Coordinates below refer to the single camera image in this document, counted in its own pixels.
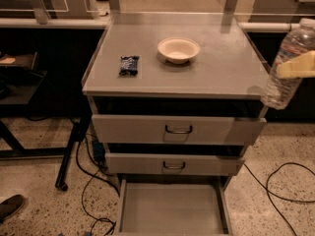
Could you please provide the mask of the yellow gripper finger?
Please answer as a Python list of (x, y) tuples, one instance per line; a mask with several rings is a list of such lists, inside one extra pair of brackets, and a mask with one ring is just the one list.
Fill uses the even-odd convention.
[(277, 75), (281, 79), (314, 78), (315, 51), (299, 55), (277, 67)]

